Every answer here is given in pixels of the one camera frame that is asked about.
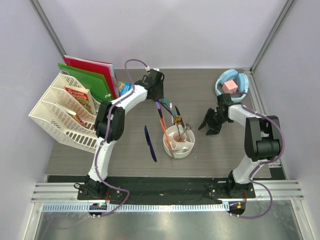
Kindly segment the gold spoon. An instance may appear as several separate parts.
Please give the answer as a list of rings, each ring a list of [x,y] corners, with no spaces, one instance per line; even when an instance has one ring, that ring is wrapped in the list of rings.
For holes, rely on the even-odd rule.
[[[177,132],[178,132],[178,139],[176,140],[177,142],[181,139],[181,133],[179,129],[179,123],[181,122],[182,117],[180,115],[177,115],[173,121],[174,125],[177,127]]]

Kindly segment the white round divided container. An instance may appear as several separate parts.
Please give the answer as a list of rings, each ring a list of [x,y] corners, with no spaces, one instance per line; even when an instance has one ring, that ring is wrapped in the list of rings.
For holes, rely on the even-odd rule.
[[[184,129],[183,129],[183,127],[182,127],[181,125],[179,125],[179,130],[180,130],[180,135],[182,135]],[[187,132],[188,132],[188,136],[190,137],[191,142],[188,142],[188,141],[185,141],[185,142],[176,142],[176,141],[174,141],[174,139],[173,139],[173,137],[172,137],[172,133],[177,132],[177,131],[178,131],[178,130],[177,130],[177,127],[176,127],[175,125],[172,125],[172,126],[170,126],[170,127],[168,127],[168,128],[166,129],[166,133],[167,133],[168,138],[169,138],[169,140],[170,140],[170,144],[171,144],[171,147],[172,147],[172,151],[173,151],[173,150],[176,150],[176,149],[182,149],[182,148],[184,148],[184,147],[186,147],[186,148],[192,148],[192,150],[193,150],[193,147],[194,147],[194,145],[195,145],[195,135],[194,135],[192,129],[187,131]],[[165,134],[163,134],[163,148],[164,148],[164,151],[167,153],[167,155],[169,155],[170,157],[172,157],[171,154],[170,154],[170,152],[169,152],[168,146],[167,146],[167,144],[166,144]],[[190,150],[190,151],[188,151],[188,152],[180,152],[180,153],[173,152],[173,154],[174,154],[175,159],[183,159],[183,158],[187,157],[187,156],[191,153],[192,150]]]

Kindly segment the orange chopstick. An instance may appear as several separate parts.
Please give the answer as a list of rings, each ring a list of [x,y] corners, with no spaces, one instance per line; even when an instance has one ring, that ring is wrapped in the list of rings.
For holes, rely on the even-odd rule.
[[[169,137],[167,135],[167,129],[165,128],[165,125],[164,125],[164,122],[163,122],[162,119],[160,119],[160,124],[161,124],[161,127],[162,127],[164,135],[165,135],[165,139],[166,139],[166,142],[167,142],[167,145],[168,145],[168,149],[172,150],[171,142],[170,142]]]

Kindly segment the purple metallic spoon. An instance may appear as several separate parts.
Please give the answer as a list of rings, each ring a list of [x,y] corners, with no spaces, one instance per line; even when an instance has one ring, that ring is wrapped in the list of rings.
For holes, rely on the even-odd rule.
[[[158,101],[156,101],[156,102],[155,102],[155,104],[156,104],[156,107],[157,107],[157,110],[158,110],[159,116],[160,116],[160,118],[161,118],[161,120],[162,120],[163,124],[164,124],[164,125],[166,125],[160,103],[159,103]]]

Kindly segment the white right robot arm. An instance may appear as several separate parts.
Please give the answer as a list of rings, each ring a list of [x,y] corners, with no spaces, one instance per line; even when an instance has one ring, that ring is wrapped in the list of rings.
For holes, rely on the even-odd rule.
[[[263,165],[277,161],[285,149],[285,137],[280,120],[275,115],[263,115],[232,101],[229,93],[217,96],[216,109],[209,108],[199,126],[208,127],[207,136],[218,135],[224,123],[237,122],[245,128],[245,156],[226,180],[223,189],[233,198],[238,197],[253,183],[253,177]]]

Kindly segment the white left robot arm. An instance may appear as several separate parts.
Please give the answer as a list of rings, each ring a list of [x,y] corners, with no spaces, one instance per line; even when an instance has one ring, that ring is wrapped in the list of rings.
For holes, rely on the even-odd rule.
[[[147,99],[163,98],[164,79],[165,75],[159,69],[152,68],[123,96],[100,104],[94,124],[97,136],[96,151],[85,181],[93,198],[100,200],[106,195],[104,180],[108,176],[108,165],[114,145],[124,132],[126,114]]]

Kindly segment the teal spoon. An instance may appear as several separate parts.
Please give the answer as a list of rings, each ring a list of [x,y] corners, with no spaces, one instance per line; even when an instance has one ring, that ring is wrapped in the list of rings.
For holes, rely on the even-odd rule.
[[[170,112],[173,119],[175,120],[177,118],[177,115],[173,112],[172,108],[170,107],[169,100],[167,98],[160,98],[159,102]]]

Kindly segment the blue card box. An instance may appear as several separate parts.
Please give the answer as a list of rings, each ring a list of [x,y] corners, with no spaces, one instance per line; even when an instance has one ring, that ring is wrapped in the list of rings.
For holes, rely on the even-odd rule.
[[[119,93],[120,93],[120,96],[123,96],[124,94],[126,94],[127,92],[129,92],[133,85],[132,83],[129,83],[129,82],[119,82],[118,83],[118,86],[119,86]]]

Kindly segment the pink cube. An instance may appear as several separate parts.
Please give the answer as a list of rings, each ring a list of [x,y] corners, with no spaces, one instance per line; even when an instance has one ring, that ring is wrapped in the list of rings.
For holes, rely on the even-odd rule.
[[[226,94],[234,94],[238,90],[238,85],[234,82],[234,80],[228,80],[223,83],[222,91]]]

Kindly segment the light blue headphones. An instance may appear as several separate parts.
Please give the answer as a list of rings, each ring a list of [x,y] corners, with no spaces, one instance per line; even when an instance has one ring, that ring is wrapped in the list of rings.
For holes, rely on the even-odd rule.
[[[246,97],[249,86],[249,78],[245,73],[229,69],[223,72],[215,82],[214,92],[216,96],[230,94],[234,103],[240,103]]]

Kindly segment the red folder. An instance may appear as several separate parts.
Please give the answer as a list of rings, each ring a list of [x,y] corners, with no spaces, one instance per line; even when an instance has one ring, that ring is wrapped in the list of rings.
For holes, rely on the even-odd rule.
[[[119,85],[112,63],[77,58],[69,55],[64,55],[63,59],[68,66],[103,75],[112,96],[115,99],[120,96]]]

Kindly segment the green folder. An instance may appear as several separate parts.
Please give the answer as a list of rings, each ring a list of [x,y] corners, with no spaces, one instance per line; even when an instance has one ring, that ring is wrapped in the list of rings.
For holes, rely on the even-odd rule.
[[[75,77],[86,89],[89,89],[91,95],[99,103],[114,100],[111,90],[102,74],[72,67],[63,63],[58,63],[57,65],[61,71]]]

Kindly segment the blue metallic knife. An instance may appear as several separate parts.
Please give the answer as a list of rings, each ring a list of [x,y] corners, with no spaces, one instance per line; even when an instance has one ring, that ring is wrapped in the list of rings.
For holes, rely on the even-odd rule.
[[[154,151],[151,139],[150,139],[150,135],[148,132],[148,128],[146,125],[144,126],[144,134],[145,134],[145,139],[146,139],[147,145],[149,146],[151,157],[154,162],[157,162],[157,157],[156,157],[156,154],[155,154],[155,151]]]

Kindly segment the white plastic file organizer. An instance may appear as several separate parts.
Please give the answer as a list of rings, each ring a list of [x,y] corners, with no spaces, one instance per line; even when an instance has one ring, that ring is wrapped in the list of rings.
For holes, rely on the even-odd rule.
[[[29,117],[58,143],[94,153],[97,145],[94,129],[96,116],[66,91],[66,85],[83,87],[75,77],[61,71]]]

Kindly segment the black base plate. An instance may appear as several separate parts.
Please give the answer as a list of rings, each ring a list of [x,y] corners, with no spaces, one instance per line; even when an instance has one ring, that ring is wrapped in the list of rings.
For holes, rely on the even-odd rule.
[[[108,186],[85,177],[73,186],[78,200],[109,201],[119,205],[206,205],[226,199],[254,199],[252,183],[232,183],[212,177],[124,177],[110,176]]]

